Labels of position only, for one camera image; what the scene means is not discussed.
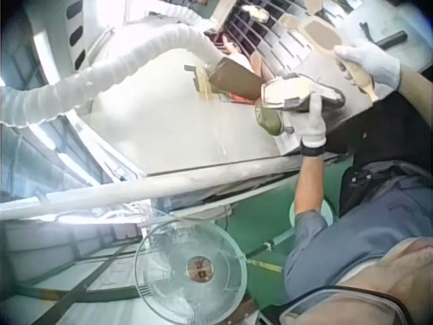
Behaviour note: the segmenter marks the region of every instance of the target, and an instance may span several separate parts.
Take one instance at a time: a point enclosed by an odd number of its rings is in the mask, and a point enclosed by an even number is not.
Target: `white pipe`
[[[209,19],[203,19],[193,10],[183,7],[182,5],[174,5],[159,0],[151,0],[145,2],[144,9],[164,16],[177,18],[184,24],[188,24],[200,32],[205,32],[215,27],[214,22]]]
[[[326,159],[335,157],[335,154],[325,155]],[[39,202],[37,198],[27,198],[0,204],[0,220],[24,219],[162,198],[235,181],[299,170],[301,162],[302,157],[299,155],[268,158],[50,193],[44,202]]]
[[[52,120],[121,83],[150,60],[171,49],[186,49],[207,64],[217,64],[223,58],[212,42],[192,27],[173,24],[156,28],[155,33],[154,37],[130,53],[95,63],[55,85],[30,91],[0,88],[0,123],[10,127],[26,127]]]

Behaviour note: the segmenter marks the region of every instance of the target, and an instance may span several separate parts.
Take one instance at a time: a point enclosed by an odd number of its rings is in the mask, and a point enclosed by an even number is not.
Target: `hand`
[[[366,73],[371,74],[376,83],[384,83],[397,90],[400,84],[400,62],[377,45],[365,39],[356,39],[350,46],[335,46],[334,51],[337,59],[358,63]],[[345,77],[352,78],[348,72]]]
[[[309,112],[289,112],[290,123],[306,147],[318,148],[326,143],[326,125],[321,113],[322,99],[318,93],[310,96]]]

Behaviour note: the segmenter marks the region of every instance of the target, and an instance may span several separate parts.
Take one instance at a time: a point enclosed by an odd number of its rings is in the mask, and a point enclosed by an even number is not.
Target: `worker's arm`
[[[432,127],[432,84],[429,80],[365,39],[354,40],[351,46],[335,46],[334,51],[337,58],[360,64],[376,83],[401,93]]]
[[[323,200],[323,153],[326,126],[321,116],[322,103],[318,93],[310,98],[308,113],[291,112],[290,122],[301,138],[303,161],[295,193],[295,214],[320,211]]]

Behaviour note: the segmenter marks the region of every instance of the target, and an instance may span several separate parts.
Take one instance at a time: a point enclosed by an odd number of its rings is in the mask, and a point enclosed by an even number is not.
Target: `metal grate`
[[[353,7],[363,0],[350,0]],[[243,12],[242,5],[259,5],[265,8],[270,17],[263,24],[251,19],[250,14]],[[333,1],[323,4],[325,14],[335,26],[343,23],[346,13]],[[310,53],[311,46],[296,31],[286,30],[279,19],[284,13],[292,14],[299,20],[308,14],[303,0],[241,0],[233,8],[225,23],[226,33],[239,45],[242,51],[250,56],[257,51],[263,59],[265,68],[273,75],[282,75],[293,70]]]

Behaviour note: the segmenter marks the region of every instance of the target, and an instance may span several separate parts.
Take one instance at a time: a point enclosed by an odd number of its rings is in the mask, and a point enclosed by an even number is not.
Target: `blue-gray shirt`
[[[336,284],[350,269],[383,257],[400,241],[433,236],[431,176],[403,162],[375,162],[372,173],[391,165],[403,166],[412,176],[395,177],[367,202],[327,227],[314,211],[296,216],[295,247],[284,267],[289,301],[319,288]]]

